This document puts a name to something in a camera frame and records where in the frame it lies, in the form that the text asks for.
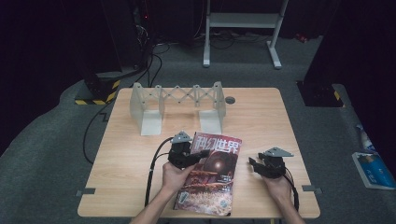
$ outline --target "magazine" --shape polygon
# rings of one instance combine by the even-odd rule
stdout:
[[[396,182],[379,155],[355,152],[352,158],[366,188],[396,189]]]
[[[178,192],[174,209],[215,216],[230,216],[233,177],[242,140],[230,136],[195,133],[191,154],[210,149]]]

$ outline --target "table top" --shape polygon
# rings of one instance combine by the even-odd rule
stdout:
[[[303,191],[311,185],[298,148],[290,120],[278,89],[223,88],[224,96],[232,96],[235,103],[226,105],[222,134],[242,139],[233,183],[233,211],[226,218],[282,217],[269,196],[265,184],[253,173],[248,157],[257,158],[259,152],[280,147],[294,154],[284,158],[299,192],[300,210],[304,218],[320,214],[315,193]],[[195,107],[192,101],[181,104],[165,101],[163,129],[160,135],[141,136],[137,122],[130,116],[132,89],[119,91],[86,189],[94,194],[83,194],[78,214],[82,217],[135,217],[144,207],[149,166],[160,143],[184,131],[190,136],[200,132],[199,110],[211,108],[211,103]],[[170,144],[163,146],[166,153]],[[162,184],[162,165],[167,156],[156,161],[150,199]],[[163,210],[162,217],[211,217],[188,211],[173,210],[175,198]]]

